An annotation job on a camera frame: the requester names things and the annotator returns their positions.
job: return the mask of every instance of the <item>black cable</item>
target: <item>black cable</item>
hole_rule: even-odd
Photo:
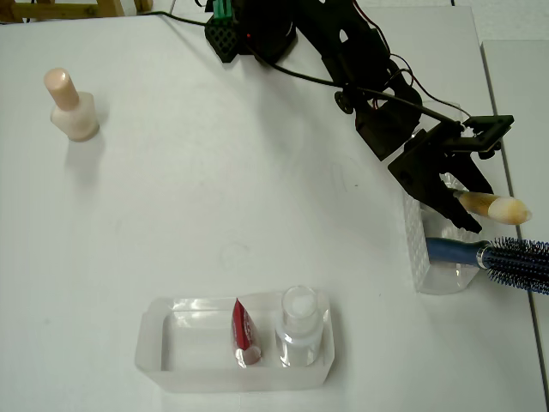
[[[309,82],[314,82],[314,83],[318,83],[318,84],[323,84],[323,85],[326,85],[326,86],[332,86],[332,87],[335,87],[335,88],[342,88],[343,85],[340,85],[340,84],[337,84],[335,82],[330,82],[330,81],[327,81],[327,80],[322,80],[322,79],[317,79],[316,77],[311,77],[311,76],[306,76],[306,75],[302,75],[301,73],[296,73],[295,71],[291,71],[291,70],[288,70],[288,69],[285,69],[283,67],[280,67],[278,64],[273,64],[273,63],[270,63],[268,62],[267,60],[265,60],[264,58],[262,58],[261,56],[259,56],[254,50],[251,49],[251,47],[248,46],[248,50],[250,50],[250,52],[257,58],[257,60],[259,60],[260,62],[264,63],[264,64],[267,64],[269,66],[271,66],[273,69],[275,70],[278,70],[282,73],[285,73],[289,76],[293,76],[293,77],[297,77],[299,79],[304,79],[304,80],[307,80]],[[408,100],[404,100],[404,99],[401,99],[400,97],[396,97],[394,96],[393,94],[387,94],[387,93],[384,93],[384,92],[378,92],[377,90],[370,90],[369,88],[360,88],[360,87],[356,87],[359,91],[361,92],[364,92],[364,93],[368,93],[368,94],[373,94],[374,96],[377,96],[378,98],[382,98],[383,100],[393,100],[393,101],[398,101],[399,103],[403,104],[403,105],[406,105],[406,106],[409,106],[409,107],[412,107],[414,109],[416,109],[417,111],[419,112],[422,112],[424,113],[425,115],[431,117],[431,118],[435,118],[436,120],[439,120],[441,122],[452,122],[452,123],[455,123],[455,120],[451,119],[451,118],[447,118],[446,116],[444,116],[443,114],[440,114],[440,113],[437,113],[431,109],[428,109],[426,107],[423,107],[423,106],[420,106],[420,105],[416,105],[415,103],[412,103],[411,101],[408,101]]]
[[[398,54],[394,54],[394,53],[391,53],[390,55],[394,56],[395,58],[399,58],[400,60],[402,60],[404,62],[404,64],[408,67],[408,69],[410,70],[410,73],[412,73],[412,68],[410,67],[410,64],[408,64],[408,62],[406,61],[406,59],[404,57],[399,56]],[[412,81],[410,82],[410,87],[412,87],[412,86],[413,86],[413,76],[412,76]]]
[[[188,19],[183,19],[181,17],[177,17],[175,15],[171,15],[170,13],[166,13],[165,11],[153,11],[153,12],[150,12],[150,13],[145,13],[145,14],[142,14],[142,15],[165,15],[166,17],[169,17],[171,19],[174,19],[174,20],[177,20],[177,21],[182,21],[183,23],[189,23],[189,24],[194,24],[196,26],[208,26],[207,23],[203,23],[201,21],[193,21],[193,20],[188,20]],[[279,72],[281,73],[284,73],[286,75],[289,75],[289,76],[292,76],[292,77],[297,77],[298,79],[303,79],[303,80],[306,80],[308,82],[313,82],[313,83],[318,83],[318,84],[322,84],[324,86],[331,86],[331,87],[334,87],[334,88],[343,88],[344,85],[342,84],[338,84],[336,82],[332,82],[332,81],[329,81],[329,80],[323,80],[323,79],[318,79],[316,77],[312,77],[312,76],[308,76],[308,75],[303,75],[301,73],[298,73],[298,72],[295,72],[295,71],[291,71],[291,70],[288,70],[288,69],[285,69],[283,68],[282,66],[279,66],[278,64],[274,64],[274,63],[270,63],[268,60],[262,58],[255,50],[253,50],[249,45],[246,45],[246,47],[248,48],[248,50],[250,50],[250,52],[254,55],[254,57],[259,60],[261,63],[263,64],[266,64],[270,67],[272,67],[273,69],[275,70],[278,70]],[[377,90],[370,90],[369,88],[360,88],[360,87],[356,87],[359,91],[361,92],[364,92],[364,93],[368,93],[368,94],[372,94],[374,96],[377,96],[378,98],[381,98],[383,100],[393,100],[393,101],[398,101],[399,103],[405,105],[405,106],[408,106],[408,107],[412,107],[414,108],[415,110],[417,110],[418,112],[421,112],[431,118],[435,118],[436,120],[438,121],[441,121],[441,122],[451,122],[451,123],[455,123],[455,120],[451,119],[451,118],[447,118],[446,116],[444,116],[443,114],[440,114],[440,113],[437,113],[431,109],[428,109],[426,107],[423,107],[423,106],[420,106],[420,105],[416,105],[414,103],[412,103],[411,101],[407,101],[407,100],[404,100],[404,99],[401,99],[400,97],[396,97],[394,96],[393,94],[387,94],[387,93],[384,93],[384,92],[378,92]],[[437,100],[437,101],[441,101],[441,100],[438,100],[436,98],[433,98],[432,96],[430,96],[429,94],[427,94],[429,97],[431,97],[432,99],[434,100]]]
[[[209,24],[207,24],[206,22],[184,19],[183,17],[177,17],[176,15],[171,15],[170,13],[166,13],[165,11],[149,11],[148,13],[143,13],[142,15],[165,15],[166,17],[169,17],[173,20],[192,24],[194,26],[202,26],[202,27],[209,26]]]
[[[27,17],[27,23],[30,23],[31,19]]]
[[[448,102],[448,101],[440,100],[440,99],[436,98],[435,96],[433,96],[432,94],[430,94],[430,93],[427,91],[427,89],[425,89],[425,88],[423,87],[423,85],[419,82],[418,78],[417,78],[416,76],[414,76],[413,73],[412,73],[412,71],[409,70],[409,69],[398,69],[398,70],[395,72],[395,74],[391,77],[391,79],[392,79],[393,77],[397,76],[399,73],[401,73],[401,72],[403,72],[403,71],[406,71],[406,72],[415,80],[415,82],[418,83],[419,88],[421,88],[421,90],[423,90],[423,92],[424,92],[425,94],[427,94],[427,96],[429,96],[431,99],[437,101],[437,102],[440,103],[440,104],[443,104],[443,105],[446,105],[446,106],[453,107],[453,108],[455,108],[456,110],[459,110],[460,112],[465,113],[469,118],[471,117],[471,114],[469,114],[469,112],[467,112],[466,110],[460,108],[459,106],[454,105],[454,104],[452,104],[452,103],[450,103],[450,102]]]
[[[282,66],[279,66],[278,64],[270,63],[264,58],[262,58],[255,50],[253,50],[249,45],[246,45],[246,48],[251,52],[251,54],[254,55],[254,57],[259,60],[261,63],[266,64],[268,66],[271,66],[273,69],[278,70],[284,74],[287,74],[292,77],[297,77],[298,79],[303,79],[309,82],[323,84],[324,86],[332,86],[334,88],[342,88],[343,86],[340,84],[337,84],[335,82],[332,82],[330,80],[323,80],[323,79],[317,79],[316,77],[311,77],[308,75],[302,75],[301,73],[297,73],[295,71],[291,71],[288,69],[283,68]]]
[[[357,0],[352,0],[352,1],[353,1],[353,6],[362,15],[362,17],[364,17],[366,21],[368,21],[373,27],[377,29],[377,31],[381,35],[381,38],[383,39],[383,43],[385,43],[385,47],[387,47],[387,52],[391,54],[391,49],[389,47],[389,43],[387,42],[387,39],[385,39],[385,34],[383,34],[383,30],[376,23],[374,23],[373,20],[370,17],[368,17],[364,11],[362,11],[359,4],[357,3]]]

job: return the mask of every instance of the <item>makeup brush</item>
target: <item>makeup brush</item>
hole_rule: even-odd
[[[526,205],[514,197],[473,191],[454,191],[454,196],[467,212],[489,217],[505,225],[520,225],[532,218]]]

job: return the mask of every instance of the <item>hairbrush handle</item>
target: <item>hairbrush handle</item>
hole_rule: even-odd
[[[429,260],[450,262],[453,264],[471,264],[485,269],[482,264],[482,252],[490,245],[481,240],[476,243],[464,243],[443,238],[425,238]]]

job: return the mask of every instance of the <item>small plastic bottle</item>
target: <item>small plastic bottle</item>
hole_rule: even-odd
[[[295,286],[282,295],[282,311],[275,327],[276,347],[286,367],[306,367],[318,357],[323,337],[323,317],[317,294]]]
[[[44,84],[55,100],[51,122],[74,142],[85,142],[97,133],[100,125],[95,115],[94,97],[76,92],[65,69],[52,69],[44,76]]]

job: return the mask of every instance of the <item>red packet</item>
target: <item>red packet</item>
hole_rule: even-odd
[[[241,367],[253,365],[261,359],[256,326],[238,299],[232,309],[232,348]]]

